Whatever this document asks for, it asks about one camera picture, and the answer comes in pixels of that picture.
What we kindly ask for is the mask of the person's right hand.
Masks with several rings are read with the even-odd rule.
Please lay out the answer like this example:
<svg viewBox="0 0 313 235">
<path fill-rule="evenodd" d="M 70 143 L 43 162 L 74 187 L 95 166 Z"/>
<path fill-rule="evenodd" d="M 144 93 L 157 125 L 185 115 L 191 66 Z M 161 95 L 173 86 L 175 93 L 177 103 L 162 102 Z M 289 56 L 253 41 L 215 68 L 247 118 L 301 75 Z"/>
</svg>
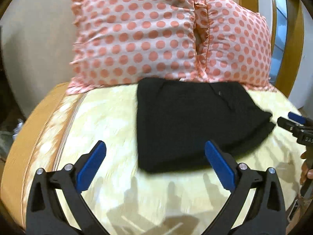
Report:
<svg viewBox="0 0 313 235">
<path fill-rule="evenodd" d="M 312 154 L 309 151 L 304 152 L 301 154 L 301 159 L 304 159 L 305 162 L 302 164 L 301 167 L 301 176 L 300 176 L 300 185 L 303 185 L 307 179 L 312 180 L 313 178 L 313 170 L 310 169 L 309 165 L 307 165 L 307 159 L 312 158 Z"/>
</svg>

